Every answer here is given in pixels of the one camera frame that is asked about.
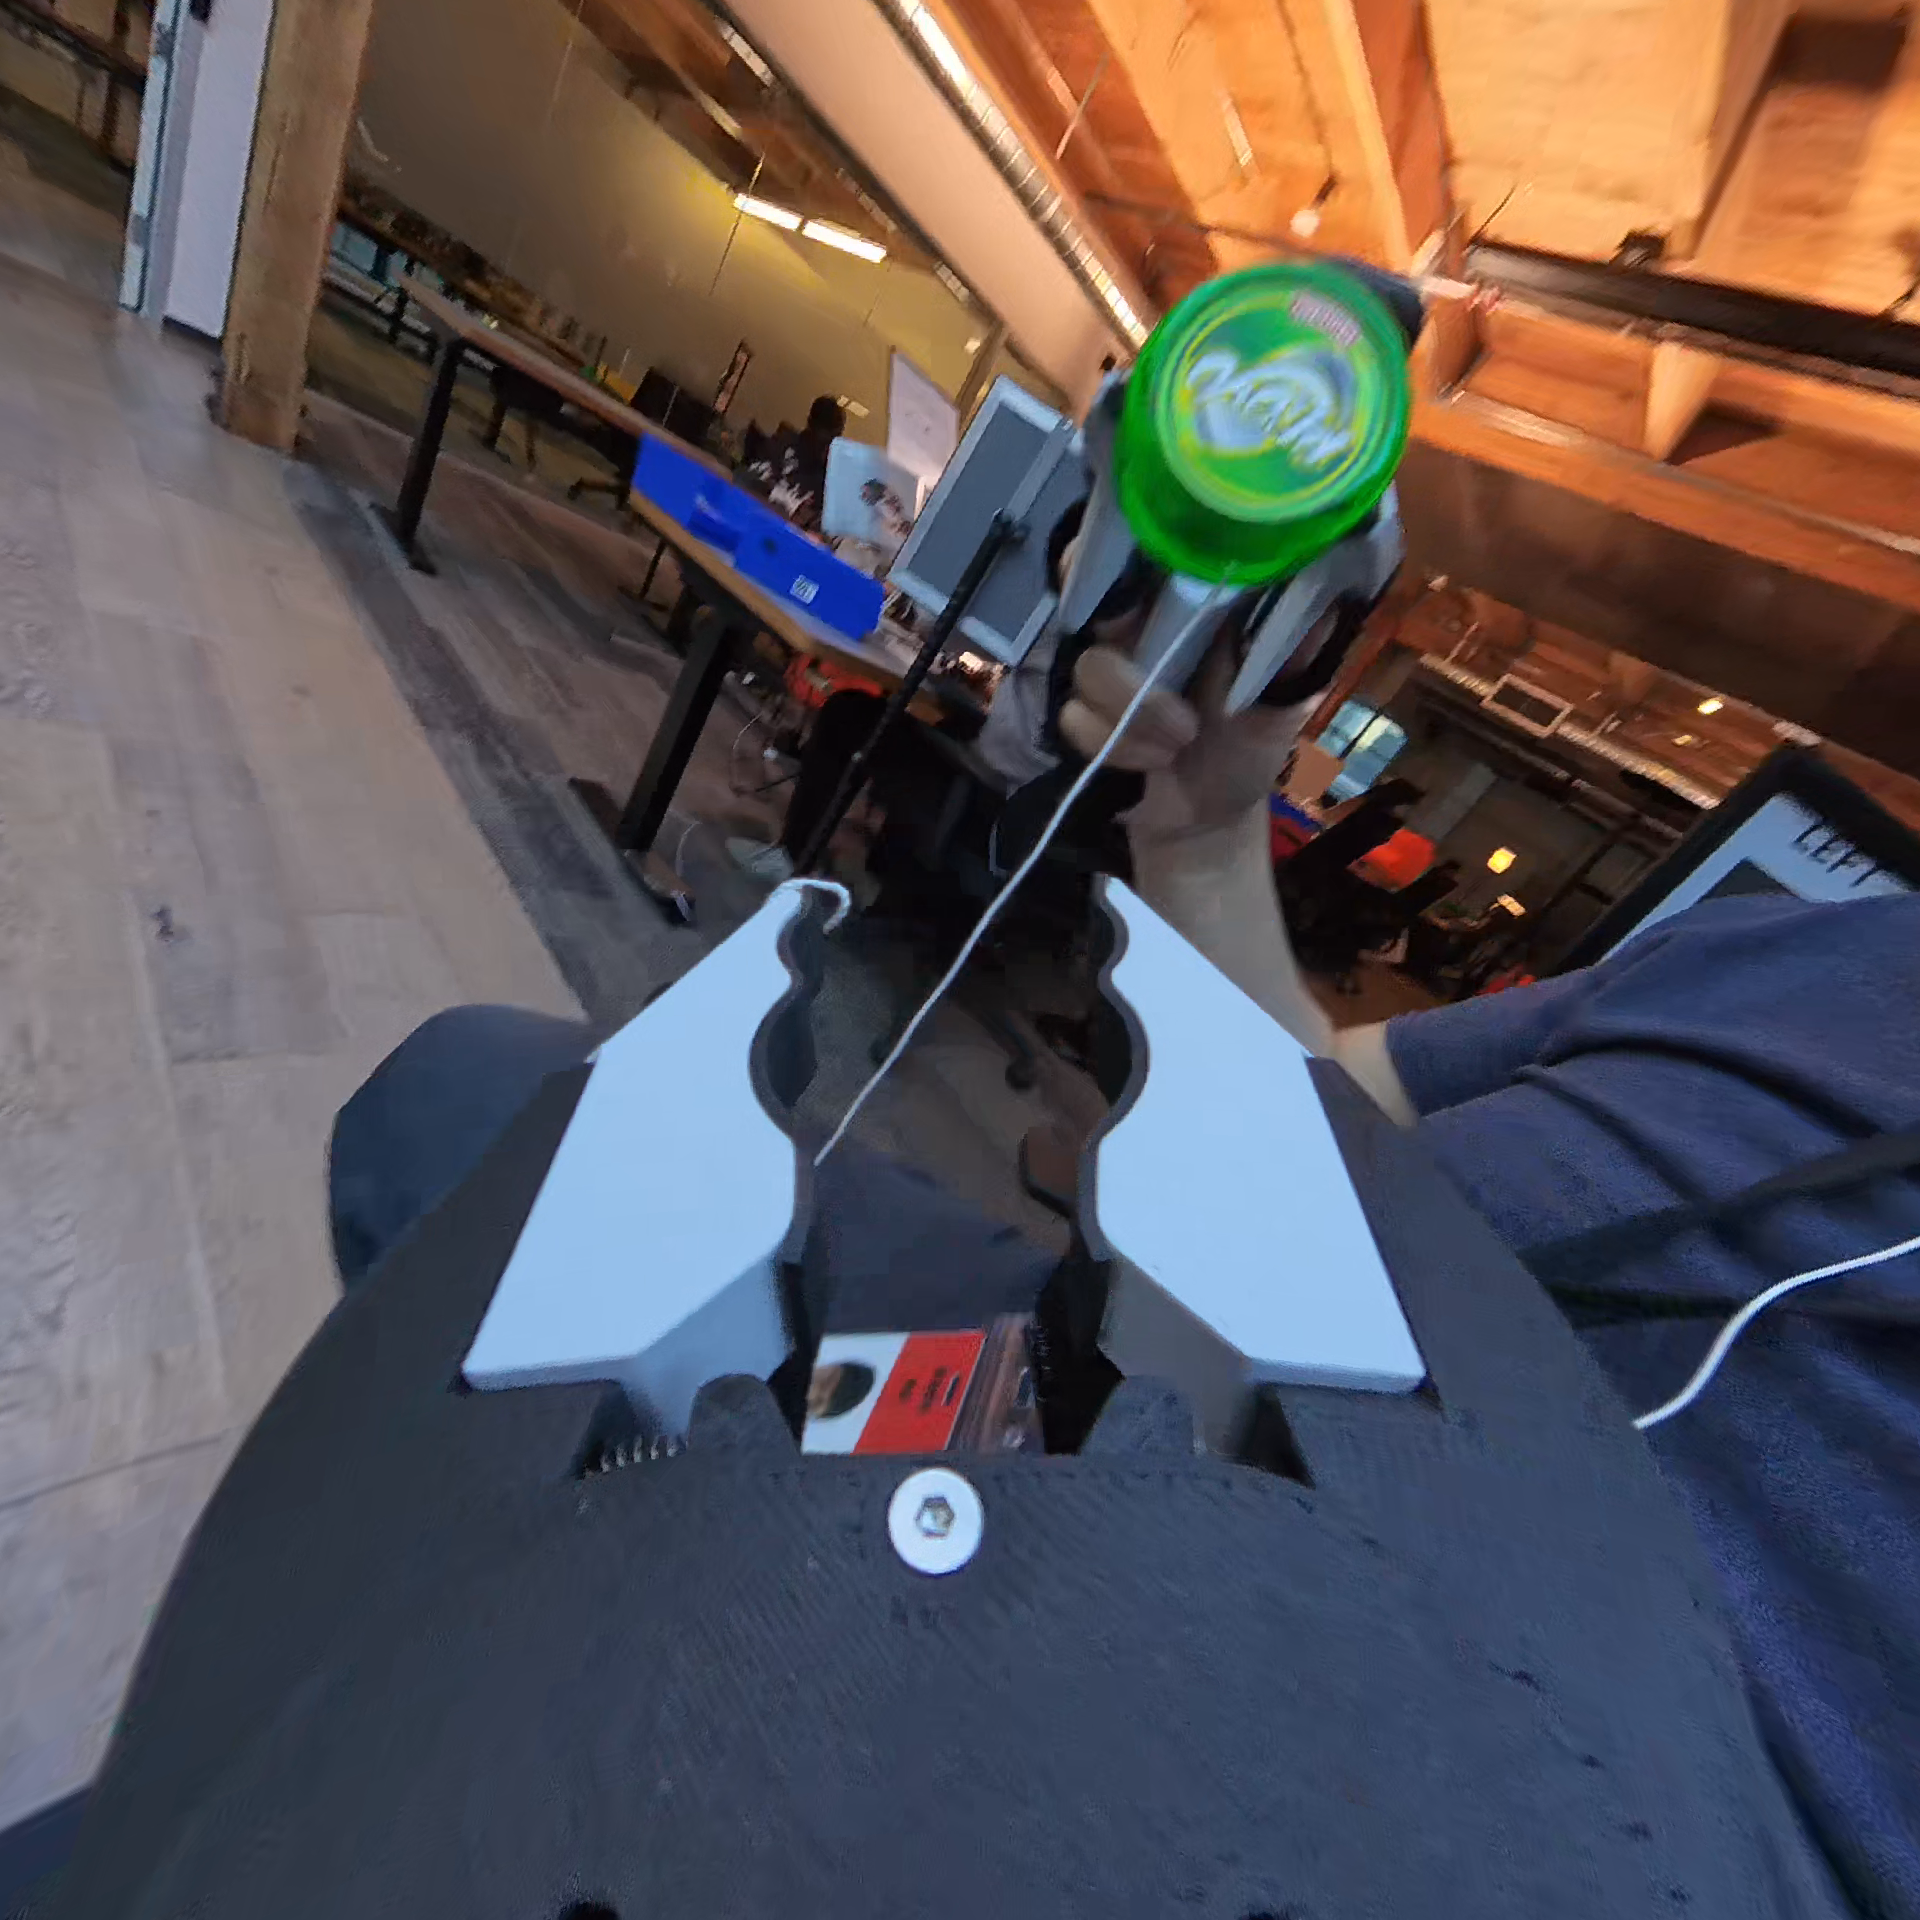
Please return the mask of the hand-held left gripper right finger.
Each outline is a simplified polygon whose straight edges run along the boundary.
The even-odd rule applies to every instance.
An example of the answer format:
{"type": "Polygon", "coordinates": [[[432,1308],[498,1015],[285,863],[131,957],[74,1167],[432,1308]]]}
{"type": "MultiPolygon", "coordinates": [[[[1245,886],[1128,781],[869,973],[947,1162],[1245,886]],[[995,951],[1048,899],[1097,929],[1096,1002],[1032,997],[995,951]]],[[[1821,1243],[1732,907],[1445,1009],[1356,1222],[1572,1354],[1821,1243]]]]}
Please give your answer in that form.
{"type": "Polygon", "coordinates": [[[1424,1355],[1308,1046],[1128,882],[1101,879],[1096,910],[1122,1053],[1083,1172],[1096,1351],[1172,1385],[1214,1453],[1270,1385],[1412,1395],[1424,1355]]]}

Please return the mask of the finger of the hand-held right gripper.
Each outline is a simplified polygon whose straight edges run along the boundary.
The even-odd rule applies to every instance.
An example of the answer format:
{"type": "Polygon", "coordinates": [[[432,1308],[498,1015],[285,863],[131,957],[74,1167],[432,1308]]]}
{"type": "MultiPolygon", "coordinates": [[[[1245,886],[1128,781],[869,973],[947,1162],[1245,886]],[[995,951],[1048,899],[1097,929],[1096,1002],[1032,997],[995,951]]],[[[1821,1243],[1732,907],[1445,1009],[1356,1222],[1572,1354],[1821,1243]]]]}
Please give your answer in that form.
{"type": "Polygon", "coordinates": [[[1088,476],[1088,499],[1073,554],[1064,563],[1058,627],[1081,633],[1120,585],[1133,585],[1144,614],[1137,668],[1153,683],[1186,683],[1203,659],[1203,585],[1145,556],[1120,506],[1120,425],[1128,370],[1112,370],[1096,389],[1080,428],[1076,451],[1088,476]]]}
{"type": "Polygon", "coordinates": [[[1261,602],[1242,638],[1226,713],[1320,700],[1397,583],[1404,559],[1400,492],[1388,487],[1362,523],[1261,602]]]}

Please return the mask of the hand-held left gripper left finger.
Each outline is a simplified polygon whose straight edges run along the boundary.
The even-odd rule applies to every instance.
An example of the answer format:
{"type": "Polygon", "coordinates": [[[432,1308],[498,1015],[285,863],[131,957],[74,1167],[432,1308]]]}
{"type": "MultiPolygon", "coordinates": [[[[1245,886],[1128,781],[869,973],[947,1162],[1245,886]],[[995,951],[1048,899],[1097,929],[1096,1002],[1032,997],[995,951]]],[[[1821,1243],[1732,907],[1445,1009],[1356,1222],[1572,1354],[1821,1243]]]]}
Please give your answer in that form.
{"type": "Polygon", "coordinates": [[[790,1359],[824,972],[826,894],[790,879],[595,1051],[468,1387],[617,1385],[643,1433],[683,1433],[710,1380],[790,1359]]]}

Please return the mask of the green yoyo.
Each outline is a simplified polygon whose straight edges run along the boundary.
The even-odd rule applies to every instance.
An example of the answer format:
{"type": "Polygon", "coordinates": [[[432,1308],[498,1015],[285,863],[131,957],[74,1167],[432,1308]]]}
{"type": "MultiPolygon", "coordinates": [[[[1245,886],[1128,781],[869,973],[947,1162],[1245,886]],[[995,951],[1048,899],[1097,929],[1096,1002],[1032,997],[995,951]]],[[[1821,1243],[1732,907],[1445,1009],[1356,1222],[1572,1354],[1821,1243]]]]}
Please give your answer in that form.
{"type": "Polygon", "coordinates": [[[1139,551],[1168,575],[1282,580],[1361,527],[1410,428],[1424,302],[1344,257],[1218,274],[1147,337],[1112,476],[1139,551]]]}

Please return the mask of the person's right hand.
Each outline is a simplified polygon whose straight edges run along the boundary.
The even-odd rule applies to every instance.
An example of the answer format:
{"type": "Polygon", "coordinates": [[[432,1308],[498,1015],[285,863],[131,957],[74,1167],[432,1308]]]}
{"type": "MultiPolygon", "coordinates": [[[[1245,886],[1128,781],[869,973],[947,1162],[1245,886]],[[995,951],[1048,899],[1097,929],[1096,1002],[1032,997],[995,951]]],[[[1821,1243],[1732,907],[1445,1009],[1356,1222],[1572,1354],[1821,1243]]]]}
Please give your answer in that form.
{"type": "Polygon", "coordinates": [[[1101,772],[1144,781],[1141,801],[1120,817],[1133,857],[1212,845],[1267,811],[1315,700],[1230,710],[1240,663],[1240,639],[1222,633],[1184,690],[1145,687],[1131,649],[1112,639],[1073,670],[1064,740],[1101,772]]]}

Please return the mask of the grey panel on stand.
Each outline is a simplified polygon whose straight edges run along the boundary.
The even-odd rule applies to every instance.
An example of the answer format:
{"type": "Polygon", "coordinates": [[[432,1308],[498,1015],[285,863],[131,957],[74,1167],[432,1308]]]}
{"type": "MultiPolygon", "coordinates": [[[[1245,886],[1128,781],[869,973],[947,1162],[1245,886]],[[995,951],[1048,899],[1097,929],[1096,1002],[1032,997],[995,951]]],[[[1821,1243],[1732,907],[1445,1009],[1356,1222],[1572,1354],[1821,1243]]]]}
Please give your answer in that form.
{"type": "Polygon", "coordinates": [[[1058,604],[1050,539],[1091,487],[1081,428],[998,375],[979,405],[888,585],[997,665],[1036,649],[1058,604]]]}

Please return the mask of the black floor stand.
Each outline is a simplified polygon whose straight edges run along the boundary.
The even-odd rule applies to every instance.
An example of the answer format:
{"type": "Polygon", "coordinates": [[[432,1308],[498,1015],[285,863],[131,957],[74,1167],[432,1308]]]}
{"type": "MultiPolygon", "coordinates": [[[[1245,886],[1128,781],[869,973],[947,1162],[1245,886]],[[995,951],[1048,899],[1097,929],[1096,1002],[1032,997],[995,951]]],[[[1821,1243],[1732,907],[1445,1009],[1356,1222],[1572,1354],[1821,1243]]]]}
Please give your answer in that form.
{"type": "Polygon", "coordinates": [[[888,739],[890,729],[899,723],[899,717],[902,717],[913,702],[920,698],[922,685],[926,683],[932,665],[947,649],[947,643],[950,639],[957,622],[972,609],[974,596],[987,583],[1001,556],[1026,539],[1029,515],[1032,509],[1004,508],[993,516],[985,534],[977,546],[974,557],[963,567],[954,590],[949,591],[945,611],[932,620],[928,635],[923,638],[909,668],[901,676],[896,690],[888,698],[885,707],[873,721],[872,731],[864,733],[864,739],[849,749],[849,756],[840,769],[840,781],[833,790],[833,797],[811,813],[811,831],[801,845],[801,851],[790,854],[796,879],[818,877],[826,870],[826,851],[833,841],[836,826],[842,826],[858,794],[869,781],[873,756],[880,751],[880,743],[888,739]]]}

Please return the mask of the person's dark pants leg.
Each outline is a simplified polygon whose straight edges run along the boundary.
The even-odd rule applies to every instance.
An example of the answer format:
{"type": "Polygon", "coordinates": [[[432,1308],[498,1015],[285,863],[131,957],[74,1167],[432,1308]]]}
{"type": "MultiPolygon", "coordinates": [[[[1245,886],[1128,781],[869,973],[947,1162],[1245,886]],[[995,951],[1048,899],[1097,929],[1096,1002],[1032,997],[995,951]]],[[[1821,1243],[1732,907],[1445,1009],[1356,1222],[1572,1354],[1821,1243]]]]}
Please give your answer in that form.
{"type": "Polygon", "coordinates": [[[328,1140],[328,1228],[346,1292],[376,1275],[557,1071],[590,1060],[600,1031],[505,1003],[420,1021],[339,1108],[328,1140]]]}

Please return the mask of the white printed box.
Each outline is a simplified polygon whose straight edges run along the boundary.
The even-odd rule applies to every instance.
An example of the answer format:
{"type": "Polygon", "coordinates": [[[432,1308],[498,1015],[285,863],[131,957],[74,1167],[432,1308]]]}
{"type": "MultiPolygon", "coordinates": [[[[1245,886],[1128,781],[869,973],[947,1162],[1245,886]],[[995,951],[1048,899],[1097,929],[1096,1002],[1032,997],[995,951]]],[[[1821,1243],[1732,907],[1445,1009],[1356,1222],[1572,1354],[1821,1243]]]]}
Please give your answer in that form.
{"type": "Polygon", "coordinates": [[[922,509],[922,479],[882,449],[834,439],[824,476],[821,533],[828,542],[873,546],[893,557],[922,509]]]}

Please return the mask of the blue plastic bin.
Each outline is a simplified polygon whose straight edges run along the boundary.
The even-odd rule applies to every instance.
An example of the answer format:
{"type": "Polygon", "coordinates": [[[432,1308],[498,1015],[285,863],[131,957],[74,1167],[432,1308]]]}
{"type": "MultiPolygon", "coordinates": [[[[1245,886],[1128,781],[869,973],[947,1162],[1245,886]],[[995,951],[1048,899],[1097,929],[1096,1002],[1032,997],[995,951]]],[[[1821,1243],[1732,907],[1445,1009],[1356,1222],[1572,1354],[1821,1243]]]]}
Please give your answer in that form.
{"type": "Polygon", "coordinates": [[[788,563],[801,570],[833,556],[754,492],[658,434],[640,436],[633,492],[742,573],[762,575],[788,563]]]}
{"type": "Polygon", "coordinates": [[[864,639],[877,631],[882,583],[782,516],[745,523],[733,565],[777,604],[840,635],[864,639]]]}

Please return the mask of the red badge card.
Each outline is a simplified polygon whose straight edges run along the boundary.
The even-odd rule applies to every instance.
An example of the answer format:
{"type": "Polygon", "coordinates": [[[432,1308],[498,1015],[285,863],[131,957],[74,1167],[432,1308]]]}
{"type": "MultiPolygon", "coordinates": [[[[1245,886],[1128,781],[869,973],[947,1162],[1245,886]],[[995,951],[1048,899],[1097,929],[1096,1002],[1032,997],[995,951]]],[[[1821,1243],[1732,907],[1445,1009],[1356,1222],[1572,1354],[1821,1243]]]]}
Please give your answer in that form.
{"type": "Polygon", "coordinates": [[[801,1446],[824,1457],[1042,1451],[1033,1318],[836,1333],[817,1351],[801,1446]]]}

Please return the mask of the ceiling light fixture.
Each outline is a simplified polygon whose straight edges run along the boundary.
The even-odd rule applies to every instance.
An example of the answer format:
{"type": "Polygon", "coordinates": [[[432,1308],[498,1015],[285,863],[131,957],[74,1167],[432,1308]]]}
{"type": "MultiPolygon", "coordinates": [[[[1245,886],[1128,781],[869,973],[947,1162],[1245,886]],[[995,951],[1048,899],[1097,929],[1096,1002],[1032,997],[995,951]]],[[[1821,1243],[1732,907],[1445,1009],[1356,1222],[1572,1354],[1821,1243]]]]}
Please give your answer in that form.
{"type": "Polygon", "coordinates": [[[842,225],[833,225],[817,214],[802,214],[796,207],[787,207],[771,198],[762,198],[752,191],[737,189],[732,194],[733,210],[752,222],[773,227],[782,233],[797,236],[804,243],[811,243],[821,250],[829,250],[842,257],[850,257],[872,266],[880,266],[888,261],[890,250],[869,236],[846,228],[842,225]]]}

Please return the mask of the wooden table with black legs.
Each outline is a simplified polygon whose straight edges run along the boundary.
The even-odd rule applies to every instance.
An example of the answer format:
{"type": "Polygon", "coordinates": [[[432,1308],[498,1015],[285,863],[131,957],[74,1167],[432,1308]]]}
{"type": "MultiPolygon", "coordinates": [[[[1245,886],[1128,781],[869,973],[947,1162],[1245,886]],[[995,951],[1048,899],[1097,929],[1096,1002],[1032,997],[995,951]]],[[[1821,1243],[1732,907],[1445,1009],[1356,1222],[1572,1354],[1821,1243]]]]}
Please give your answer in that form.
{"type": "Polygon", "coordinates": [[[400,490],[392,508],[382,511],[394,545],[414,572],[425,575],[440,572],[420,545],[420,527],[427,493],[442,461],[452,395],[459,385],[459,372],[468,362],[486,362],[494,372],[510,375],[517,389],[547,395],[561,410],[588,417],[619,436],[625,451],[622,460],[614,461],[614,497],[627,499],[633,492],[640,443],[656,428],[653,420],[612,395],[603,381],[563,364],[556,353],[541,348],[515,325],[475,314],[458,305],[451,295],[432,291],[414,274],[400,277],[397,292],[422,318],[436,341],[422,411],[408,449],[400,490]]]}
{"type": "MultiPolygon", "coordinates": [[[[658,549],[680,565],[685,598],[710,613],[710,628],[689,638],[662,717],[651,737],[636,781],[622,802],[588,780],[573,780],[573,795],[588,806],[595,826],[609,838],[617,866],[640,889],[640,895],[673,925],[693,924],[693,891],[680,861],[656,847],[656,838],[673,810],[689,764],[702,740],[709,716],[730,674],[733,654],[750,635],[771,633],[793,655],[810,661],[834,659],[858,674],[896,690],[913,659],[890,655],[877,635],[850,639],[828,627],[785,609],[769,591],[745,580],[713,546],[699,542],[646,499],[633,499],[640,523],[656,534],[658,549]]],[[[938,663],[957,652],[950,635],[938,663]]]]}

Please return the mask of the person's blue shirt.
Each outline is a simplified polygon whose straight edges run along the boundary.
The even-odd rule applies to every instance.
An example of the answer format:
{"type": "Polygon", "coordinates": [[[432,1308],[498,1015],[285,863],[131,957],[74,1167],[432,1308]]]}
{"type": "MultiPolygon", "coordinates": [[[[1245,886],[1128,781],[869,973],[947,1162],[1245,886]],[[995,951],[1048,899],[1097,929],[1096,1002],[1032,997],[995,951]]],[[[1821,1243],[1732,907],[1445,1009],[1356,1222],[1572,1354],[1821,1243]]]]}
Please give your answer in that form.
{"type": "MultiPolygon", "coordinates": [[[[1434,1159],[1630,1412],[1765,1289],[1916,1237],[1916,895],[1684,910],[1604,963],[1386,1026],[1434,1159]]],[[[1917,1902],[1916,1250],[1765,1308],[1648,1431],[1721,1586],[1768,1750],[1859,1916],[1917,1902]]]]}

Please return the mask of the black framed tag sign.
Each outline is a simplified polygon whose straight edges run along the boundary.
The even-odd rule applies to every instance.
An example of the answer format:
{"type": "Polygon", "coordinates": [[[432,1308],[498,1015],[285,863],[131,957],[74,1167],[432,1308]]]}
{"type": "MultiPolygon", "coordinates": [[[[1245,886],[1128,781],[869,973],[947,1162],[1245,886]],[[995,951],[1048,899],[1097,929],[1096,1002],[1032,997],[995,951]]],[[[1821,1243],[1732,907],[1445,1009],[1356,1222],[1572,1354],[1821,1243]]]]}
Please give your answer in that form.
{"type": "Polygon", "coordinates": [[[1916,889],[1916,822],[1889,810],[1826,749],[1780,748],[1603,907],[1546,973],[1592,967],[1705,900],[1848,903],[1916,889]]]}

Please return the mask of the wooden pillar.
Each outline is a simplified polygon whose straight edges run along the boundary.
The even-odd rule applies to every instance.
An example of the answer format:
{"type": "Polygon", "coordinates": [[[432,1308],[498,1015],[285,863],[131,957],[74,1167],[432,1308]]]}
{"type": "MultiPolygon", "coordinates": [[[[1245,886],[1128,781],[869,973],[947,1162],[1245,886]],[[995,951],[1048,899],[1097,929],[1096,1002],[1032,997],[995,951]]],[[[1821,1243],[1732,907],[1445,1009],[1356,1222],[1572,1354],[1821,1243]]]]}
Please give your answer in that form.
{"type": "Polygon", "coordinates": [[[370,3],[276,3],[224,325],[220,425],[297,446],[306,348],[368,55],[370,3]]]}

